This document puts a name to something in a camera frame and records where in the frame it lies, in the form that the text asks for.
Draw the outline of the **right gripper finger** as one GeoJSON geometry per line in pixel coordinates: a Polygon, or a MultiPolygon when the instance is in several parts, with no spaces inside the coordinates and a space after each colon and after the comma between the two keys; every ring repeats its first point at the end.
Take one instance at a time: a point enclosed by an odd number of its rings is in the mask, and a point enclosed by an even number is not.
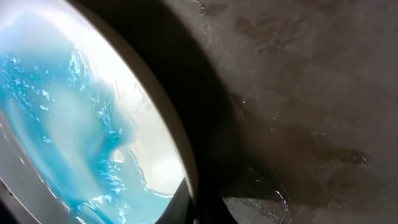
{"type": "Polygon", "coordinates": [[[183,179],[167,205],[164,213],[155,224],[194,224],[193,205],[188,184],[183,179]]]}

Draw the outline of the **white plate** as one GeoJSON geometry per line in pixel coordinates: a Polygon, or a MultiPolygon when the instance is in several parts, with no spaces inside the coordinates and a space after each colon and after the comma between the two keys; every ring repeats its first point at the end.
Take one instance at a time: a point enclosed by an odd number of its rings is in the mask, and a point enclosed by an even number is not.
{"type": "Polygon", "coordinates": [[[1,2],[1,182],[25,223],[156,223],[198,174],[139,54],[72,1],[1,2]]]}

